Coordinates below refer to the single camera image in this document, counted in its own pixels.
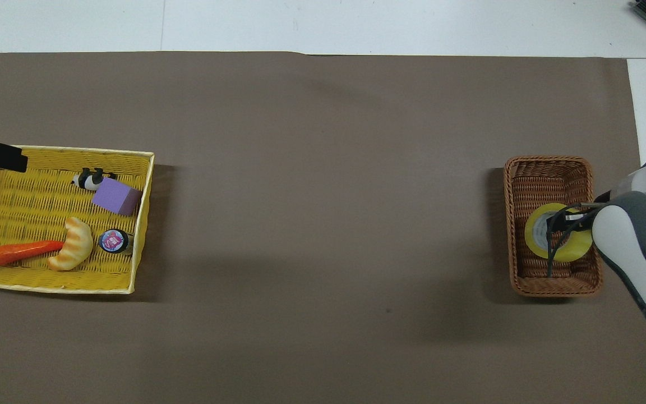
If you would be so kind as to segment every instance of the yellow basket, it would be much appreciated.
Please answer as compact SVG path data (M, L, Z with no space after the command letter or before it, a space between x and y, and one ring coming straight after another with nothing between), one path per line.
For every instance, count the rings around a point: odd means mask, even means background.
M133 292L146 240L154 153L108 149L18 146L28 156L26 172L0 171L0 245L64 240L64 220L78 217L94 240L109 228L133 233L133 254L107 253L97 245L68 272L48 268L55 252L0 267L0 288L47 293ZM118 215L92 204L94 192L71 184L84 167L115 172L117 180L143 191L134 215Z

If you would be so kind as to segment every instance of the basket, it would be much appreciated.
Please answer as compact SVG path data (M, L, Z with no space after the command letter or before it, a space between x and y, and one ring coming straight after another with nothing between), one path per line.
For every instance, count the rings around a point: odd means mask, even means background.
M583 158L523 156L505 164L505 214L510 283L518 294L534 297L592 296L602 287L599 255L594 246L571 263L554 261L547 277L547 259L525 244L525 223L541 205L591 202L592 169Z
M133 233L131 255L110 254L95 245L82 264L68 272L48 268L56 251L0 267L0 288L49 293L133 292L136 268L146 239L154 154L108 149L18 146L29 158L26 172L0 171L0 245L64 240L64 220L78 217L92 236L109 228ZM128 186L143 191L134 215L118 215L92 204L94 192L71 184L83 167L115 172Z

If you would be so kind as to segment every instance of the small jar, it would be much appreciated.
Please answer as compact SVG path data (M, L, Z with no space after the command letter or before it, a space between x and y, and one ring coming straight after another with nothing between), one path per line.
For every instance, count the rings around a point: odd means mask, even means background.
M110 228L99 236L98 245L106 253L131 255L133 253L133 235L118 228Z

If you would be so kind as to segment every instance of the brown tablecloth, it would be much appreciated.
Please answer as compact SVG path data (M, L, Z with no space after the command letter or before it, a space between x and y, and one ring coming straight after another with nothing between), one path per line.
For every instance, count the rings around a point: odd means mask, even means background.
M622 59L0 54L0 141L156 153L130 297L0 291L0 402L646 402L646 324L514 294L502 168L638 166Z

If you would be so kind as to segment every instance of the brown wicker basket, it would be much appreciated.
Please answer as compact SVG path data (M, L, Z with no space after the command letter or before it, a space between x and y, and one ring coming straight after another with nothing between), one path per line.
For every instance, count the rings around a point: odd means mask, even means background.
M518 294L533 297L592 296L602 286L599 255L594 246L571 263L553 264L525 244L525 223L531 213L551 202L591 202L592 169L583 158L522 156L505 164L505 214L510 283Z

